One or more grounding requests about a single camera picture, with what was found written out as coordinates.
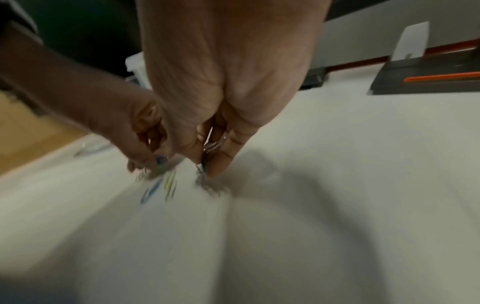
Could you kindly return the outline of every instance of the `brown floor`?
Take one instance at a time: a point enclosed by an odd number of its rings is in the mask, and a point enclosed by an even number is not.
[[[37,117],[0,92],[0,174],[27,164],[82,136],[85,131],[51,117]]]

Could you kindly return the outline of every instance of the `person's right hand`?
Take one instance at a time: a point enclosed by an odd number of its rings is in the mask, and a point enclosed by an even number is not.
[[[208,176],[287,105],[310,66],[330,0],[139,0],[144,57],[174,151]]]

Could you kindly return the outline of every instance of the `table surface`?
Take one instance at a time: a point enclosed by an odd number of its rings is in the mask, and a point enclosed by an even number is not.
[[[477,302],[480,95],[369,95],[380,67],[299,92],[221,178],[230,303]],[[1,179],[3,272],[31,269],[134,183],[116,149],[71,158],[89,140]]]

